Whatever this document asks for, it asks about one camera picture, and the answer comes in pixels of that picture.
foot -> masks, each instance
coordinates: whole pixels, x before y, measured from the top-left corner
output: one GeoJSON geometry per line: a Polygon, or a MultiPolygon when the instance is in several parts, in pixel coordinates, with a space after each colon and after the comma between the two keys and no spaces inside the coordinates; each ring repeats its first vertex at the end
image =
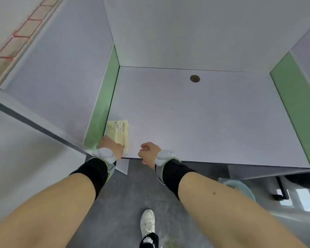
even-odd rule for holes
{"type": "Polygon", "coordinates": [[[140,220],[142,238],[155,232],[155,215],[152,210],[145,210],[140,220]]]}

hand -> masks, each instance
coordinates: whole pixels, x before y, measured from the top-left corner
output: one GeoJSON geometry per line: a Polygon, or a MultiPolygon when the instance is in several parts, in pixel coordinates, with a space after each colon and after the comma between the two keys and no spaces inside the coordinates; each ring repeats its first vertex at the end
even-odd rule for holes
{"type": "Polygon", "coordinates": [[[142,163],[155,170],[155,159],[161,148],[152,142],[143,143],[138,156],[142,158],[142,163]]]}
{"type": "Polygon", "coordinates": [[[123,156],[123,150],[124,150],[123,146],[119,143],[115,143],[115,141],[113,141],[108,136],[103,136],[99,145],[96,148],[97,149],[100,149],[100,148],[111,149],[116,158],[116,161],[120,160],[123,156]]]}

light blue object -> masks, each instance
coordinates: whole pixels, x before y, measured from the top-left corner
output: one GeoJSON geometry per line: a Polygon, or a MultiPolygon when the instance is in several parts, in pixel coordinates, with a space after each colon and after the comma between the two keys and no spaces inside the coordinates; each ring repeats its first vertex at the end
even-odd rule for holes
{"type": "Polygon", "coordinates": [[[247,197],[249,197],[250,199],[254,200],[256,202],[255,196],[252,193],[252,191],[249,189],[249,187],[247,185],[245,185],[244,183],[242,183],[239,180],[232,180],[232,179],[225,179],[225,178],[219,178],[218,179],[219,183],[222,183],[224,185],[227,185],[233,189],[237,189],[238,191],[240,191],[241,193],[243,193],[244,195],[246,195],[247,197]]]}

black wrist band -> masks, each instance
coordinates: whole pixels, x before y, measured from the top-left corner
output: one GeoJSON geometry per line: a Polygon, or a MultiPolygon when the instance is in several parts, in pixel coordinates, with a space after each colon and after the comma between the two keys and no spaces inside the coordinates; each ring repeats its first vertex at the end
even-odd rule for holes
{"type": "Polygon", "coordinates": [[[178,187],[180,180],[184,175],[188,172],[196,172],[186,165],[182,165],[176,160],[170,160],[167,162],[163,167],[162,178],[165,185],[172,191],[176,197],[179,199],[178,196],[178,187]]]}
{"type": "Polygon", "coordinates": [[[91,180],[95,189],[94,200],[96,200],[100,190],[108,179],[108,167],[106,163],[99,158],[91,158],[71,174],[75,173],[84,174],[91,180]]]}

green panel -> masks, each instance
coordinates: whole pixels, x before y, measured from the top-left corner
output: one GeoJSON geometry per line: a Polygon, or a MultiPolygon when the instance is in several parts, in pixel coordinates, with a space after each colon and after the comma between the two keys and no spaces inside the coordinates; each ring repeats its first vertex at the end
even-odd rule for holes
{"type": "Polygon", "coordinates": [[[99,140],[103,137],[111,100],[115,90],[118,70],[119,62],[115,46],[113,45],[103,77],[99,96],[96,100],[94,112],[84,140],[84,145],[91,149],[96,149],[99,140]]]}
{"type": "Polygon", "coordinates": [[[310,85],[290,53],[270,74],[310,163],[310,85]]]}

